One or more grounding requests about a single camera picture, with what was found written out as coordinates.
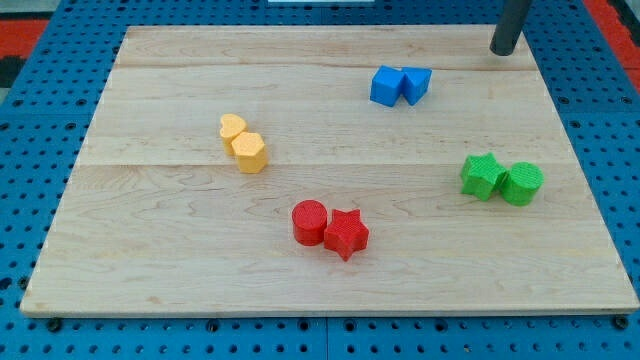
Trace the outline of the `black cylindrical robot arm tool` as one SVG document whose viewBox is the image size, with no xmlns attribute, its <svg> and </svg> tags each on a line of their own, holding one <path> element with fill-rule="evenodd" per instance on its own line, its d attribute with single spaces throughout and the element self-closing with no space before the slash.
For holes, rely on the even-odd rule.
<svg viewBox="0 0 640 360">
<path fill-rule="evenodd" d="M 498 56 L 511 55 L 523 30 L 532 0 L 505 0 L 493 33 L 490 50 Z"/>
</svg>

